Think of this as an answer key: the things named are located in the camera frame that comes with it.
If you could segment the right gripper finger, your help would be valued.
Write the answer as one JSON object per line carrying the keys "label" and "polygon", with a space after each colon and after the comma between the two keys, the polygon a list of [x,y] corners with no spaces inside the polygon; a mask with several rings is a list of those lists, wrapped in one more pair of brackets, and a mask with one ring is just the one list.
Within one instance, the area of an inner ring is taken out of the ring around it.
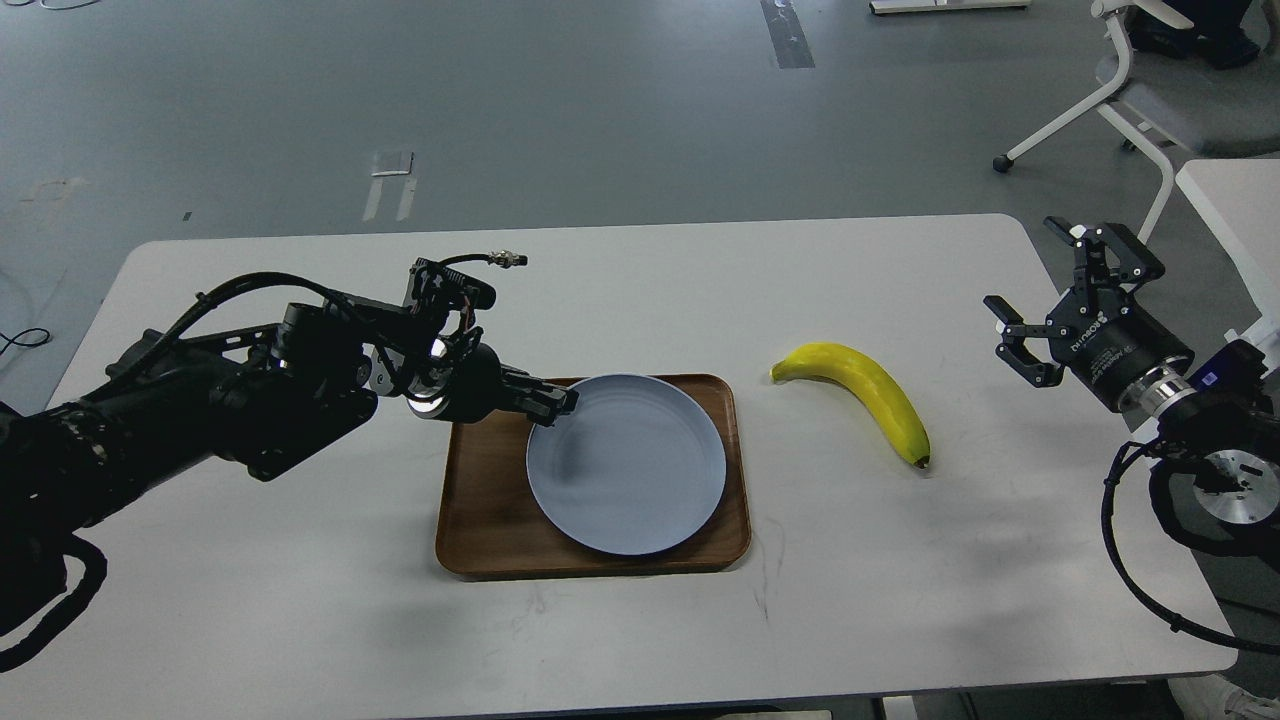
{"label": "right gripper finger", "polygon": [[1064,366],[1037,357],[1027,347],[1028,340],[1056,338],[1053,328],[1046,324],[1027,324],[1023,315],[1000,295],[984,296],[983,304],[998,322],[1000,342],[996,355],[1036,388],[1059,386],[1062,382]]}
{"label": "right gripper finger", "polygon": [[1046,217],[1043,224],[1073,251],[1070,295],[1096,300],[1101,290],[1133,290],[1157,281],[1166,266],[1126,225],[1073,223],[1064,217]]}

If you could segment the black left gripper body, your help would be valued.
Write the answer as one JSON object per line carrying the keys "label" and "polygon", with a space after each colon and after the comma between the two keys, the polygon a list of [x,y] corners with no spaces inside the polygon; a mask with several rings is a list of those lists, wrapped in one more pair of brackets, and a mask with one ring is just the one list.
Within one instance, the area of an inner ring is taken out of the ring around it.
{"label": "black left gripper body", "polygon": [[506,369],[498,354],[481,342],[457,365],[443,396],[407,398],[410,411],[422,419],[475,423],[495,410],[522,413],[532,386],[521,372]]}

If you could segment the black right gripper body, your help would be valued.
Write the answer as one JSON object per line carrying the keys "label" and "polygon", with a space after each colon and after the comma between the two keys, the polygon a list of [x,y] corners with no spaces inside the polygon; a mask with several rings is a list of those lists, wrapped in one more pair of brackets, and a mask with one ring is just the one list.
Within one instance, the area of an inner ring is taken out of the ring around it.
{"label": "black right gripper body", "polygon": [[1185,343],[1126,293],[1098,293],[1091,307],[1065,293],[1046,318],[1053,328],[1069,329],[1050,338],[1052,359],[1111,413],[1137,404],[1129,388],[1152,369],[1167,365],[1185,372],[1194,359]]}

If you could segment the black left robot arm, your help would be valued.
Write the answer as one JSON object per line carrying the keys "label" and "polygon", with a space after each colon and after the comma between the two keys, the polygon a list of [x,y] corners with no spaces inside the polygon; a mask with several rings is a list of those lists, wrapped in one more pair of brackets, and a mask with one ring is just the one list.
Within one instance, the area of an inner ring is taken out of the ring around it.
{"label": "black left robot arm", "polygon": [[234,277],[147,331],[87,395],[3,409],[3,670],[31,661],[90,605],[108,560],[79,537],[205,461],[273,480],[369,421],[381,398],[422,418],[520,413],[549,427],[577,393],[503,364],[477,311],[495,291],[460,259],[419,259],[387,304],[284,272]]}

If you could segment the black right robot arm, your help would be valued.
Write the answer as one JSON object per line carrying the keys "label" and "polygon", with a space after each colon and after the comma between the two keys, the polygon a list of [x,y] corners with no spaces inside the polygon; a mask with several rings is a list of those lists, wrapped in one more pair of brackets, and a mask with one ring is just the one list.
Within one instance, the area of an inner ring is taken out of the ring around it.
{"label": "black right robot arm", "polygon": [[1071,373],[1111,413],[1142,411],[1156,424],[1149,495],[1165,532],[1203,553],[1276,565],[1277,418],[1265,355],[1238,340],[1194,369],[1193,351],[1138,301],[1165,268],[1128,227],[1044,223],[1073,252],[1071,284],[1041,324],[987,296],[998,357],[1034,387]]}

